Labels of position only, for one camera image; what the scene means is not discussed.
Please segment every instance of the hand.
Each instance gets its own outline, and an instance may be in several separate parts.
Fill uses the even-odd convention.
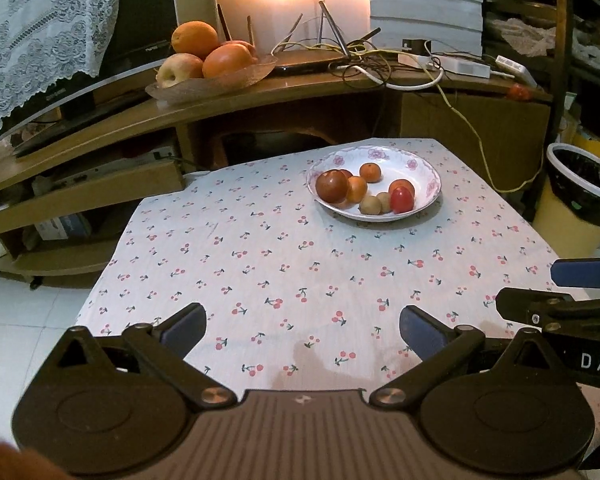
[[[32,449],[18,451],[0,442],[0,480],[72,480]]]

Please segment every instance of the cherry print tablecloth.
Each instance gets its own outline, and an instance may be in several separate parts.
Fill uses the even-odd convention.
[[[332,148],[196,176],[142,201],[77,323],[117,335],[197,301],[207,330],[187,361],[238,397],[248,388],[376,389],[419,362],[398,332],[411,303],[449,326],[513,336],[519,326],[499,316],[494,297],[503,286],[555,289],[553,251],[440,143],[359,144],[428,160],[442,179],[436,203],[385,224],[329,212],[304,183]],[[600,390],[585,393],[600,438]]]

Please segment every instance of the bowl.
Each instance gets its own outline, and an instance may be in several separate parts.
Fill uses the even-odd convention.
[[[376,163],[382,171],[382,179],[368,184],[366,194],[376,195],[382,191],[389,191],[389,184],[398,178],[405,178],[413,184],[416,192],[413,210],[398,214],[389,212],[384,215],[363,215],[358,209],[358,204],[329,204],[315,192],[315,181],[323,172],[349,170],[353,175],[357,175],[360,166],[366,162]],[[330,153],[309,168],[306,183],[316,202],[346,218],[362,222],[393,222],[415,215],[433,204],[442,189],[438,172],[425,159],[415,153],[389,146],[355,146]]]
[[[168,88],[151,83],[144,90],[158,101],[170,105],[192,103],[247,88],[266,78],[277,63],[273,56],[261,57],[254,65],[210,79],[187,79]]]

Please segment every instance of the white tile floor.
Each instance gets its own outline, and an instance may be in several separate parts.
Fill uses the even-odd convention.
[[[0,439],[14,442],[11,413],[29,381],[68,327],[88,288],[40,286],[0,278]]]

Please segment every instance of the circular disc cover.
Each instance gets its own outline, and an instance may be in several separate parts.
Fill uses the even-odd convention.
[[[492,474],[539,475],[573,465],[595,427],[576,384],[534,380],[532,368],[520,380],[508,371],[499,385],[487,372],[432,390],[420,410],[427,436],[458,462]]]
[[[181,435],[187,410],[160,381],[125,383],[30,388],[13,416],[18,444],[74,476],[130,472],[151,462]]]

